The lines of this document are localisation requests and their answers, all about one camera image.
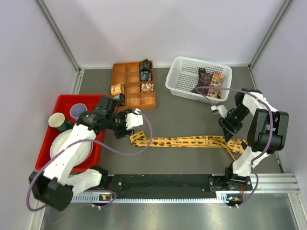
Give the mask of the yellow insect print tie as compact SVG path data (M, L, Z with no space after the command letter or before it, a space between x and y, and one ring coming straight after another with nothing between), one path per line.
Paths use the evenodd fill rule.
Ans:
M233 160L234 154L243 154L247 142L243 139L231 139L225 141L222 136L191 136L177 138L149 138L143 131L130 137L130 142L135 147L165 147L165 148L223 148Z

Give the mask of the orange tan tie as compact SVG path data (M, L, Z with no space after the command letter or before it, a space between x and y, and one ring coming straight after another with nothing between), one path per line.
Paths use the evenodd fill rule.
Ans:
M118 84L114 84L110 87L111 95L115 96L118 94L125 93L125 83L121 82Z

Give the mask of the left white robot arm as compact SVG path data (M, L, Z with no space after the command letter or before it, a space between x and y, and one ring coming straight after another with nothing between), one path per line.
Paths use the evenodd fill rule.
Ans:
M86 171L70 176L79 158L84 157L86 144L96 142L104 130L114 132L116 138L134 134L134 128L143 124L139 109L116 112L118 101L102 96L92 111L83 112L59 152L38 172L29 176L28 194L58 211L63 211L72 198L89 188L107 188L109 179L106 170L91 166Z

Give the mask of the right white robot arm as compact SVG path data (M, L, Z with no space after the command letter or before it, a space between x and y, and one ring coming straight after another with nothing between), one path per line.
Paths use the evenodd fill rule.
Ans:
M242 128L242 121L248 114L253 116L243 154L225 169L219 183L231 190L245 186L253 169L263 159L284 148L289 123L289 114L272 107L259 90L238 90L235 103L236 107L231 110L223 105L211 107L221 116L218 124L226 142Z

